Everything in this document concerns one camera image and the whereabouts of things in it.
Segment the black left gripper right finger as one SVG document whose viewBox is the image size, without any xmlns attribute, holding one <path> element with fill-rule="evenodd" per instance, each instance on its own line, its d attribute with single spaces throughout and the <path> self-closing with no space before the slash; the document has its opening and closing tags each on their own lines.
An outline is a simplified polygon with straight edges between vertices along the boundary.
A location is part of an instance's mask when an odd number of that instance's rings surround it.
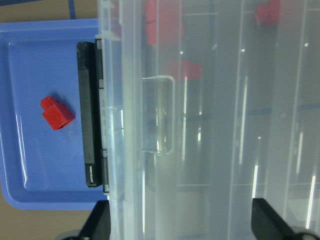
<svg viewBox="0 0 320 240">
<path fill-rule="evenodd" d="M 264 198 L 253 198 L 251 231 L 257 240 L 318 240 L 316 233 L 291 227 Z"/>
</svg>

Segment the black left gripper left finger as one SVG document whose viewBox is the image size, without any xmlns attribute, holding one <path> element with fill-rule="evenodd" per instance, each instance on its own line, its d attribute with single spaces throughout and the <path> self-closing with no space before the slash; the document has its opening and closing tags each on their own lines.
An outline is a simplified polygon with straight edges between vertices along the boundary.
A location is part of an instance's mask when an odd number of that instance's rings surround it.
<svg viewBox="0 0 320 240">
<path fill-rule="evenodd" d="M 77 238 L 79 240 L 109 240 L 111 236 L 111 215 L 108 200 L 99 200 Z"/>
</svg>

